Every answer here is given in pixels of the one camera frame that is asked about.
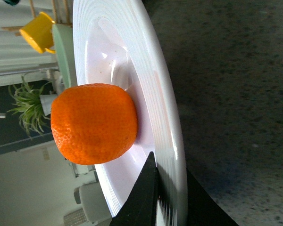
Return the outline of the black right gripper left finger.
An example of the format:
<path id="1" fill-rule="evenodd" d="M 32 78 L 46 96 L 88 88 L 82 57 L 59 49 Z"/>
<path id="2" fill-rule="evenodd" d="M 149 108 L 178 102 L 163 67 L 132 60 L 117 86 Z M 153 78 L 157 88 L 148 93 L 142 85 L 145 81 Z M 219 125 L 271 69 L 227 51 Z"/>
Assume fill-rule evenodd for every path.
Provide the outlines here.
<path id="1" fill-rule="evenodd" d="M 150 152 L 147 160 L 111 226 L 154 226 L 158 200 L 158 169 L 155 156 Z"/>

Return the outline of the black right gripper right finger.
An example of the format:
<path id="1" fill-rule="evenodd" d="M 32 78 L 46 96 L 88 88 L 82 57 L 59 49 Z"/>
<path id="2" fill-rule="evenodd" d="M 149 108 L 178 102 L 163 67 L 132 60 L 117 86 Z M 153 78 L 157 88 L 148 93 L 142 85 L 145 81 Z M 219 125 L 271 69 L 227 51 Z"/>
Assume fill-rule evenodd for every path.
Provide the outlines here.
<path id="1" fill-rule="evenodd" d="M 188 226 L 238 226 L 187 171 Z"/>

